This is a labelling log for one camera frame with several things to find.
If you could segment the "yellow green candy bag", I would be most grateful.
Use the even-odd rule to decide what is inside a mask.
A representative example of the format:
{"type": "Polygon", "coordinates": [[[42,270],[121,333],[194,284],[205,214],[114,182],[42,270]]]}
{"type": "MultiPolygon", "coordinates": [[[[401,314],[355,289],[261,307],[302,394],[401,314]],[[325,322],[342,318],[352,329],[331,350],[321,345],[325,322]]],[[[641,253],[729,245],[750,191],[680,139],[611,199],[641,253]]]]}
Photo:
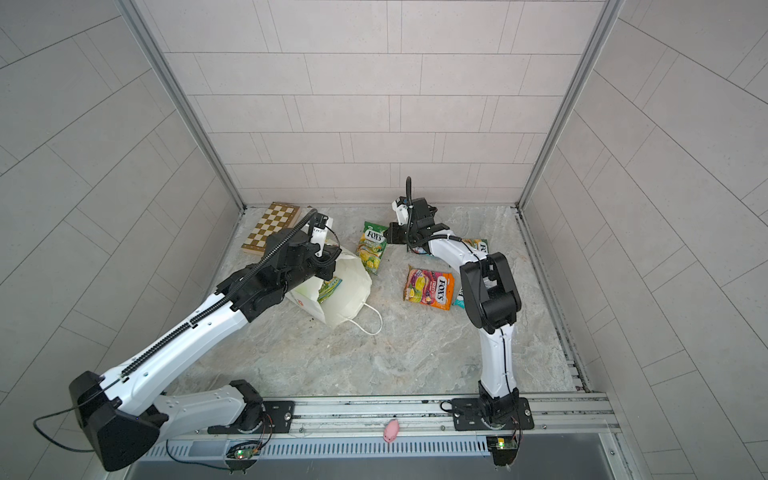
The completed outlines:
{"type": "Polygon", "coordinates": [[[486,239],[464,239],[464,243],[480,252],[489,253],[489,243],[486,239]]]}
{"type": "Polygon", "coordinates": [[[323,281],[319,290],[317,302],[323,304],[328,298],[330,298],[336,289],[341,285],[343,280],[338,277],[333,277],[331,280],[323,281]]]}

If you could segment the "orange candy bag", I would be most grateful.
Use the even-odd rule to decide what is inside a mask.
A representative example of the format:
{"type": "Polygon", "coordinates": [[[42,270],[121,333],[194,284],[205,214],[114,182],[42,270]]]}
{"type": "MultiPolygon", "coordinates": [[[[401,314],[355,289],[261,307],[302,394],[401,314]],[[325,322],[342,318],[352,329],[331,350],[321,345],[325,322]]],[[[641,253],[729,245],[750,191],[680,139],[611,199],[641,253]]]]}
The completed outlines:
{"type": "Polygon", "coordinates": [[[403,291],[407,302],[449,311],[456,281],[447,272],[409,267],[403,291]]]}

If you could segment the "white paper bag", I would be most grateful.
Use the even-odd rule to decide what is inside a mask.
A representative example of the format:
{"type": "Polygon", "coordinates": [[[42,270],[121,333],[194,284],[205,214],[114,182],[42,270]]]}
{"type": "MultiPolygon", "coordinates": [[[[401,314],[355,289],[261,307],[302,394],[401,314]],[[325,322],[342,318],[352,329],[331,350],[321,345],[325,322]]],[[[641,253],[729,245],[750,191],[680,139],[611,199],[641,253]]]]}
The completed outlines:
{"type": "Polygon", "coordinates": [[[320,320],[328,327],[335,328],[344,322],[350,322],[366,335],[378,335],[383,328],[383,317],[377,309],[367,304],[372,279],[360,258],[349,250],[342,249],[333,277],[341,278],[343,282],[323,304],[317,302],[318,290],[323,282],[317,277],[312,277],[290,290],[286,298],[311,318],[320,320]],[[376,331],[368,331],[355,321],[363,308],[369,308],[378,316],[379,327],[376,331]]]}

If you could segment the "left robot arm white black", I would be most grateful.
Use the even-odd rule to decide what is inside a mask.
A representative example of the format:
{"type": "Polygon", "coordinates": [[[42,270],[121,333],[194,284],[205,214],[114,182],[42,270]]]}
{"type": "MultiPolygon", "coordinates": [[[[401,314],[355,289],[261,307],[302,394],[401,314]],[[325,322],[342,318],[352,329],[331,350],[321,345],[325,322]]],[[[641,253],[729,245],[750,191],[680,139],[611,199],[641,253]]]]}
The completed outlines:
{"type": "Polygon", "coordinates": [[[245,380],[195,394],[166,387],[190,365],[280,304],[301,283],[332,278],[342,250],[301,228],[268,240],[262,260],[219,283],[192,314],[140,353],[102,374],[86,371],[69,385],[75,416],[108,472],[121,470],[159,442],[196,430],[251,433],[264,429],[262,398],[245,380]]]}

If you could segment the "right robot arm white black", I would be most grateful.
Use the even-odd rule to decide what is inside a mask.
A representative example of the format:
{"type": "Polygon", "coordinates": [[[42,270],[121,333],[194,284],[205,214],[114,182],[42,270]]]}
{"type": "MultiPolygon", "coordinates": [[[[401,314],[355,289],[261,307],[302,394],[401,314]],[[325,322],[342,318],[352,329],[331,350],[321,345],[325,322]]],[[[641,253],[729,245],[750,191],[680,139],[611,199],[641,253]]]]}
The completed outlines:
{"type": "Polygon", "coordinates": [[[387,241],[421,249],[460,277],[464,311],[480,337],[480,418],[492,429],[531,430],[530,410],[513,374],[512,340],[522,300],[507,258],[468,245],[435,221],[435,207],[410,191],[392,208],[397,220],[385,232],[387,241]]]}

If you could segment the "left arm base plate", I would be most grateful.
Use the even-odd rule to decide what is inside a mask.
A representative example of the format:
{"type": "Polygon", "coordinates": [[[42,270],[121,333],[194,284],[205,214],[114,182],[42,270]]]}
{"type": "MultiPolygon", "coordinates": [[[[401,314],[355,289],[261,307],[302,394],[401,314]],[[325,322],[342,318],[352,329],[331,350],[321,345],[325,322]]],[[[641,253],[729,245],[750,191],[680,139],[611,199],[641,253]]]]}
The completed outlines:
{"type": "Polygon", "coordinates": [[[290,431],[295,410],[294,401],[267,400],[259,406],[248,403],[239,417],[229,425],[207,428],[208,434],[283,434],[290,431]]]}

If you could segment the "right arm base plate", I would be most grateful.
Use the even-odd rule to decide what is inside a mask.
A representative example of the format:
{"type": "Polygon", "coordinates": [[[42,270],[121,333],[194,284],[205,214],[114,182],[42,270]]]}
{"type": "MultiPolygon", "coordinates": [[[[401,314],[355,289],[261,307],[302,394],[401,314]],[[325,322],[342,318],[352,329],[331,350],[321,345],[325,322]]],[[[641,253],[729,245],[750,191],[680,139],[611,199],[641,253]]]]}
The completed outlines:
{"type": "Polygon", "coordinates": [[[487,400],[479,397],[459,397],[441,405],[452,417],[456,431],[527,431],[535,428],[532,410],[525,397],[504,397],[487,400]]]}

